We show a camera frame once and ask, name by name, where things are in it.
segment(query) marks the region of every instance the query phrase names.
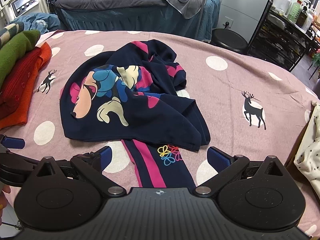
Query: bed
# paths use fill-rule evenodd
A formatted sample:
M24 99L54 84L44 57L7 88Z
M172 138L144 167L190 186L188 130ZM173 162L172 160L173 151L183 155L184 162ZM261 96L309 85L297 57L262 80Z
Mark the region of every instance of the bed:
M134 164L120 141L83 142L64 136L59 98L71 74L90 57L117 50L132 41L151 39L164 42L177 53L176 61L187 73L186 88L177 94L196 99L210 131L210 144L202 146L198 152L180 149L196 185L217 174L207 161L210 146L229 155L243 154L251 160L276 155L282 163L287 161L297 137L309 121L311 101L319 102L316 95L292 74L269 62L165 33L79 30L42 35L39 44L46 41L51 46L52 58L36 82L28 123L4 128L0 134L24 138L25 148L15 152L34 159L52 155L56 160L69 160L73 155L108 145L113 155L103 174L127 190L138 187ZM55 79L50 90L44 90L41 84L50 70L55 70ZM248 93L254 94L252 106L263 107L265 124L261 123L260 128L255 116L252 116L251 126L244 116L244 94ZM297 184L306 199L299 227L308 235L319 236L320 211L312 188ZM8 195L10 203L18 190L12 188Z
M210 41L221 0L206 0L199 13L182 15L164 0L57 0L56 13L68 30L154 31Z

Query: white polka dot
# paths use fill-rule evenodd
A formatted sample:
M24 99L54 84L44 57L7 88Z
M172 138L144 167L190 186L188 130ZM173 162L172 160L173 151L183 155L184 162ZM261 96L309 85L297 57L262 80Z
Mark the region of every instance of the white polka dot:
M51 141L54 135L54 124L50 121L45 121L38 125L33 136L33 140L37 145L44 145Z
M189 93L185 89L177 91L177 95L182 98L190 98Z
M310 113L311 113L311 110L306 110L304 112L304 120L306 120L306 123L308 123L310 120Z
M297 184L298 188L301 190L302 186L303 186L303 183L301 182L298 182L296 180L294 180L294 182Z
M130 33L130 34L138 34L140 32L138 32L138 31L128 31L128 33Z
M259 108L259 109L262 108L262 106L260 104L258 104L255 101L252 101L252 100L251 100L251 104L250 105L255 107L255 108ZM244 109L244 104L243 104L243 106L242 106L242 114L245 117L244 112L245 112L245 109ZM264 112L264 109L262 110L262 118L263 118L264 121L266 121L266 113ZM256 115L253 115L253 114L251 115L251 124L255 125L255 126L259 125L259 119L258 119L258 117Z
M96 34L96 33L99 33L100 31L86 31L84 34Z
M310 89L306 88L306 92L308 92L310 95L313 95L314 97L318 98L314 92L312 92Z
M52 57L54 57L55 55L57 55L60 50L61 50L61 49L60 49L59 47L52 48L52 49L51 49L51 51L52 51Z
M121 141L112 141L106 144L112 149L111 163L104 169L105 172L115 173L122 171L130 162L127 151Z
M312 236L316 230L317 230L317 226L313 225L307 231L305 231L305 234L307 236Z
M197 170L197 183L198 185L204 183L208 179L211 179L213 176L217 175L217 171L208 163L208 160L205 160L200 164Z
M277 80L277 81L282 81L281 78L279 78L278 76L276 76L275 74L271 73L271 72L268 72L270 77L272 77L273 79Z
M51 36L51 38L57 39L57 38L60 38L63 34L64 34L64 32L63 33L57 33L56 35Z
M89 56L95 56L98 55L99 53L101 53L103 51L104 46L101 44L98 45L94 45L91 46L90 48L88 48L84 54L89 57Z
M48 92L49 89L51 89L52 87L52 84L54 83L54 81L56 80L56 76L52 75L50 78L49 78L50 81L50 88L48 85L45 85L46 83L44 82L44 80L41 82L41 85L38 87L39 88L39 92Z
M228 63L221 57L210 56L205 60L207 65L214 70L225 70L228 67Z

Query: floor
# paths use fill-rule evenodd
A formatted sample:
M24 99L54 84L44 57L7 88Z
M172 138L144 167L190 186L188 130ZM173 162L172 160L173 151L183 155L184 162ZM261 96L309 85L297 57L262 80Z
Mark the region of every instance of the floor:
M315 67L308 68L311 65L311 58L307 55L303 56L300 62L296 65L296 67L291 71L291 73L298 78L303 84L305 84L311 90L315 86L318 80L318 71L312 76L311 80L309 80L312 73L315 71Z

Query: metal pole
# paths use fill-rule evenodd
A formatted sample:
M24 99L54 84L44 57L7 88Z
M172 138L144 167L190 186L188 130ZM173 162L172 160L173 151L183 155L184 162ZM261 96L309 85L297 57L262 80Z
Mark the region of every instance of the metal pole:
M203 13L204 4L205 4L205 0L202 0L201 9L200 9L200 14L199 14L199 20L198 20L198 24L197 24L197 28L196 28L195 40L197 39L197 36L198 36L198 32L199 32L199 27L200 27L200 22L201 22L201 17L202 17L202 13Z

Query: human hand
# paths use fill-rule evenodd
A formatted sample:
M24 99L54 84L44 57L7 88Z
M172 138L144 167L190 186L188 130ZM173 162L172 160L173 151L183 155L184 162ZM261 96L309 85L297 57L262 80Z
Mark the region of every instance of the human hand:
M7 198L5 197L5 193L10 193L11 189L10 186L8 185L4 185L2 192L0 193L0 225L2 224L2 213L3 213L3 209L7 206L8 201Z

